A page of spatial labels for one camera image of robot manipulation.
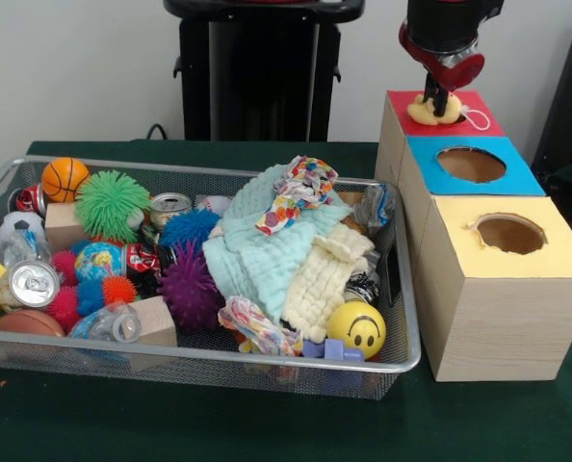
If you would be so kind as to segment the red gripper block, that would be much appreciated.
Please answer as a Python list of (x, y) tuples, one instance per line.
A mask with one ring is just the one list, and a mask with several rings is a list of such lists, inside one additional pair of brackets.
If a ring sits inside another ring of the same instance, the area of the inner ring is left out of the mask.
[(399, 42), (410, 57), (428, 72), (423, 103), (434, 103), (436, 117), (442, 117), (446, 113), (452, 96), (449, 90), (470, 85), (480, 75), (485, 64), (484, 55), (478, 49), (477, 39), (458, 52), (434, 53), (419, 47), (410, 39), (405, 21), (399, 31)]

